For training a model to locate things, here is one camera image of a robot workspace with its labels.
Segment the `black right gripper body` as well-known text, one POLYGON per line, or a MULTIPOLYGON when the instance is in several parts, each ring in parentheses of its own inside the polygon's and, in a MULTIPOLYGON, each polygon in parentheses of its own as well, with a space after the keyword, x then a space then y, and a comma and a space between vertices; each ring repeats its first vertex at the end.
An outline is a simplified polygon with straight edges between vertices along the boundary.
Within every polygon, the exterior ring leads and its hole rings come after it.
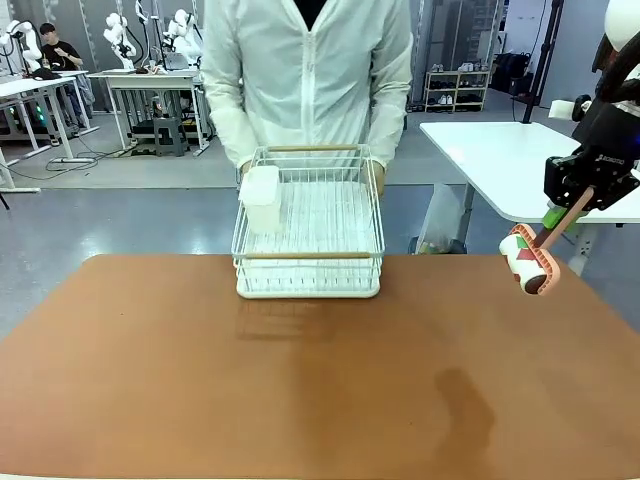
POLYGON ((636 116, 616 105, 594 99, 572 133, 594 162, 629 173, 636 162, 636 116))

